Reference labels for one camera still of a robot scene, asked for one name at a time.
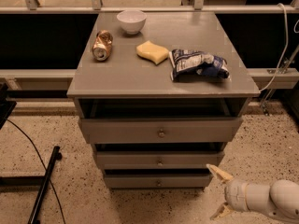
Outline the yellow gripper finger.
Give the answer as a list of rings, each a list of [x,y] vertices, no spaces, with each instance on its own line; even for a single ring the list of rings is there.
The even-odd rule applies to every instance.
[[[234,212],[234,209],[228,203],[222,203],[217,211],[210,217],[211,220],[218,220]]]
[[[209,172],[213,174],[214,177],[220,180],[221,183],[227,183],[234,178],[232,175],[223,171],[218,166],[208,164],[206,167],[209,170]]]

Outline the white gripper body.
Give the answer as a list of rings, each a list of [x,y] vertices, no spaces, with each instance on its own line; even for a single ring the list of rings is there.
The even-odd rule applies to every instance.
[[[230,180],[225,189],[224,196],[226,202],[229,206],[239,212],[248,211],[247,203],[246,203],[246,187],[248,182],[240,179],[232,179]]]

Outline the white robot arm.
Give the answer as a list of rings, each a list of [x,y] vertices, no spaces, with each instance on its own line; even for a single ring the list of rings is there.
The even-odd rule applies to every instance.
[[[299,185],[290,180],[278,180],[272,185],[254,184],[238,179],[219,167],[207,169],[224,187],[225,202],[211,216],[212,220],[233,212],[256,212],[284,224],[299,224]]]

